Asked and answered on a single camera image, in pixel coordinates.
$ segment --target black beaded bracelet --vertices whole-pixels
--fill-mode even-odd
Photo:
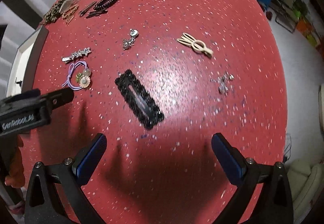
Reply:
[[[118,0],[101,0],[100,2],[98,2],[93,9],[95,11],[101,11],[104,9],[109,8],[110,6],[112,6],[114,3],[116,3]]]

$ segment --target beige chair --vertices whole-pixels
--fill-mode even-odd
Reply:
[[[297,220],[309,208],[310,203],[324,177],[324,166],[313,167],[302,159],[293,161],[287,172],[293,198],[294,220]]]

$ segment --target white speckle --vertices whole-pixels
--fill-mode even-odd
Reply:
[[[221,195],[221,199],[223,198],[225,192],[226,192],[226,189],[223,191],[223,193],[222,193],[222,195]]]

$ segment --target speckled tabletop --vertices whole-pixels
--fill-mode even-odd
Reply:
[[[92,1],[80,0],[80,8]],[[107,14],[75,16],[69,25],[59,19],[47,28],[34,88],[42,93],[59,89],[68,72],[61,58],[88,46],[93,51],[85,59],[92,85],[55,110],[51,125],[24,139],[27,179],[37,161],[62,162],[96,133],[104,133],[106,153],[82,189],[107,223],[209,223],[236,189],[211,150],[214,133],[221,132],[259,163],[282,160],[284,72],[255,0],[119,0]],[[131,28],[139,37],[123,51],[122,40]],[[204,41],[214,57],[179,44],[175,39],[182,32]],[[139,124],[115,86],[126,69],[165,114],[150,131]],[[226,71],[235,77],[227,96],[210,81]],[[242,220],[251,214],[259,193],[260,187]]]

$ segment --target metal screw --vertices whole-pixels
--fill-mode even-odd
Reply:
[[[281,162],[276,162],[275,165],[278,168],[283,168],[283,166],[284,166]]]
[[[251,158],[251,157],[248,157],[248,158],[246,158],[245,160],[246,160],[247,163],[250,164],[250,165],[255,163],[254,159]]]
[[[40,168],[40,167],[42,166],[42,164],[43,164],[42,162],[37,162],[37,163],[35,164],[35,167],[36,167],[36,168]]]
[[[71,164],[71,163],[72,163],[72,158],[70,158],[70,157],[65,158],[65,159],[64,159],[64,163],[65,163],[66,165]]]

